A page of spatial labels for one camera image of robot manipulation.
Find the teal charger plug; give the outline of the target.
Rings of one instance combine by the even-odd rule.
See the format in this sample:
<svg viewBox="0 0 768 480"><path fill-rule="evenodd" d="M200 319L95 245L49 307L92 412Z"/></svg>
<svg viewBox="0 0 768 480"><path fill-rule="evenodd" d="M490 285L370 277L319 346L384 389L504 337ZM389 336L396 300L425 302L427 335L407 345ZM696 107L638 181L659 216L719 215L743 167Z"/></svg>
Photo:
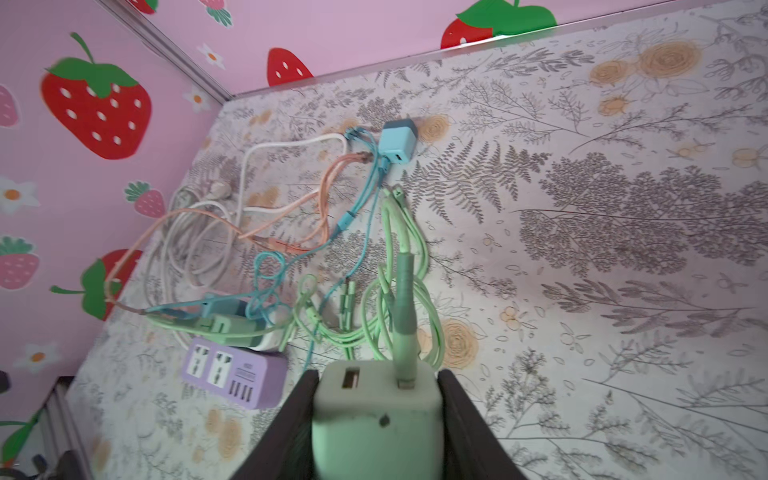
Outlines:
<svg viewBox="0 0 768 480"><path fill-rule="evenodd" d="M378 141L378 152L394 164L409 163L416 149L418 130L410 119L388 121L383 125Z"/></svg>

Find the light green charger plug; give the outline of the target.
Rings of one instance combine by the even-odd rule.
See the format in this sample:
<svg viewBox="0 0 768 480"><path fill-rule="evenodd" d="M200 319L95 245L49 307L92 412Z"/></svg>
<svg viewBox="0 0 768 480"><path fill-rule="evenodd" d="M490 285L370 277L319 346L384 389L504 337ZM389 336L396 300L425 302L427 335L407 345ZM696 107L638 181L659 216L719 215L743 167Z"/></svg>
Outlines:
<svg viewBox="0 0 768 480"><path fill-rule="evenodd" d="M311 441L317 479L440 479L443 397L434 370L417 363L400 389L391 361L326 366L313 399Z"/></svg>

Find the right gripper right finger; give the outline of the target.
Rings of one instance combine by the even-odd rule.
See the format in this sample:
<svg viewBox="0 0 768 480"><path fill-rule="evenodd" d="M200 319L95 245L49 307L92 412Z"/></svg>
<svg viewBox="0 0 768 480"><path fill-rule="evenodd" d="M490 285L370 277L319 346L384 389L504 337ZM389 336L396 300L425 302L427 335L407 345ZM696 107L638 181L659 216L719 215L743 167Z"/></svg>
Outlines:
<svg viewBox="0 0 768 480"><path fill-rule="evenodd" d="M526 480L494 436L453 372L441 370L443 479Z"/></svg>

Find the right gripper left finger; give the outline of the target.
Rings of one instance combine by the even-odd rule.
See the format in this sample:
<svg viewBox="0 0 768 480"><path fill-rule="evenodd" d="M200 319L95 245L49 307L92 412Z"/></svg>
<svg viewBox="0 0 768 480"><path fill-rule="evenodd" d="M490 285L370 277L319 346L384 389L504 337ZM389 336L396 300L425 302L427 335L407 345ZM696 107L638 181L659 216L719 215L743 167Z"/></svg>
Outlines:
<svg viewBox="0 0 768 480"><path fill-rule="evenodd" d="M317 370L307 370L231 480L313 479L311 427Z"/></svg>

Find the blue-grey charger plug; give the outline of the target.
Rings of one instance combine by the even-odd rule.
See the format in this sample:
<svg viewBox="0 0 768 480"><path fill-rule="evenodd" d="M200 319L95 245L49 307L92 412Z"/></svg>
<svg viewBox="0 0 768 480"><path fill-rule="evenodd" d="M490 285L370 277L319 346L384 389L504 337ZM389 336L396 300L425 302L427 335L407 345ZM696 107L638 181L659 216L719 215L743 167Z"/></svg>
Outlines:
<svg viewBox="0 0 768 480"><path fill-rule="evenodd" d="M227 298L208 292L203 297L200 314L203 318L213 318L216 314L245 317L246 306L247 302L241 298Z"/></svg>

